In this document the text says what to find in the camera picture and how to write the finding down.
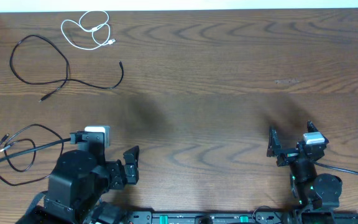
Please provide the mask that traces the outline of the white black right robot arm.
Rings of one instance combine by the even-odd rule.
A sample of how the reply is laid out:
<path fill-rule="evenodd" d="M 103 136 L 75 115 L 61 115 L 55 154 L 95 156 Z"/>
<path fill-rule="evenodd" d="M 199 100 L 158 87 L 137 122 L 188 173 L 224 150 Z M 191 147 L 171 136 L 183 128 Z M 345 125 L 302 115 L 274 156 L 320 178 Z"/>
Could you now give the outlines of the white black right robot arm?
<path fill-rule="evenodd" d="M 315 162 L 324 156 L 329 141 L 315 125 L 307 122 L 307 132 L 295 147 L 283 148 L 277 130 L 269 129 L 267 156 L 279 167 L 290 167 L 290 185 L 299 206 L 284 212 L 282 223 L 358 223 L 358 213 L 339 212 L 342 180 L 332 174 L 318 174 Z"/>

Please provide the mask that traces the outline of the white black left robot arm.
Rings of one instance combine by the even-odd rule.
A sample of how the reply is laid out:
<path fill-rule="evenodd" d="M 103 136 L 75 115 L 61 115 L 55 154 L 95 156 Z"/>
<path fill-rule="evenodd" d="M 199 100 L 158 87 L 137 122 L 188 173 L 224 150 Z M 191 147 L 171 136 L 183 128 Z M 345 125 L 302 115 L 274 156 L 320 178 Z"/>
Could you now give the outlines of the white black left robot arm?
<path fill-rule="evenodd" d="M 105 133 L 70 134 L 77 150 L 63 153 L 48 178 L 48 189 L 36 195 L 19 223 L 125 223 L 127 212 L 101 196 L 122 190 L 139 180 L 138 146 L 127 150 L 124 160 L 106 161 L 109 146 Z"/>

